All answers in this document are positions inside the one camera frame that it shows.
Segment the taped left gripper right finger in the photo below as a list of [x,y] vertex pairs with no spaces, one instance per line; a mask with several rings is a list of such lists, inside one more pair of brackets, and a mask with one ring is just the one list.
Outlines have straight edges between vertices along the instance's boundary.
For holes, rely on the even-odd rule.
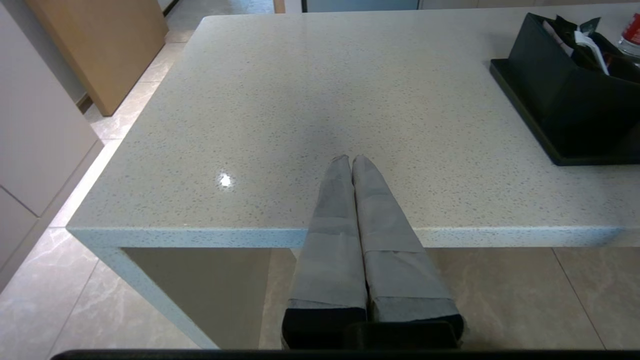
[[458,346],[464,317],[381,171],[358,155],[352,182],[371,319],[381,324],[443,322]]

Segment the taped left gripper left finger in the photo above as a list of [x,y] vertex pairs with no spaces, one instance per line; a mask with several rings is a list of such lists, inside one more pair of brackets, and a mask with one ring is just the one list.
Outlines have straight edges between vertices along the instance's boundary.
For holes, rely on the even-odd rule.
[[331,160],[302,246],[281,324],[285,348],[343,348],[367,321],[368,292],[349,157]]

